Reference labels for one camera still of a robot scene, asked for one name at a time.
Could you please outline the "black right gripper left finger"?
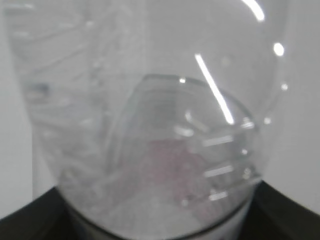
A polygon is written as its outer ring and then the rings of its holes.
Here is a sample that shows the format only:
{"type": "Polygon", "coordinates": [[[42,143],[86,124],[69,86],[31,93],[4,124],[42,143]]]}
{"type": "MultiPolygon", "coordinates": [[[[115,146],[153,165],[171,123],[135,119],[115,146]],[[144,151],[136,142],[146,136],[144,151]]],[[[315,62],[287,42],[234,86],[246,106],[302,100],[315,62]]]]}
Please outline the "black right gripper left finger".
{"type": "Polygon", "coordinates": [[[71,240],[73,226],[56,188],[0,220],[2,240],[71,240]]]}

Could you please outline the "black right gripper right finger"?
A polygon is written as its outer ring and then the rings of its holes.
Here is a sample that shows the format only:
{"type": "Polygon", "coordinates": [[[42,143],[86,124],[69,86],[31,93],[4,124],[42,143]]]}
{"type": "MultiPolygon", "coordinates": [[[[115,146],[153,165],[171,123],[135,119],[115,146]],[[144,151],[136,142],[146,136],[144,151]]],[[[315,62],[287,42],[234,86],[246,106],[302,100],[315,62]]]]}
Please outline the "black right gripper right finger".
{"type": "Polygon", "coordinates": [[[320,216],[262,182],[246,218],[247,240],[318,240],[320,216]]]}

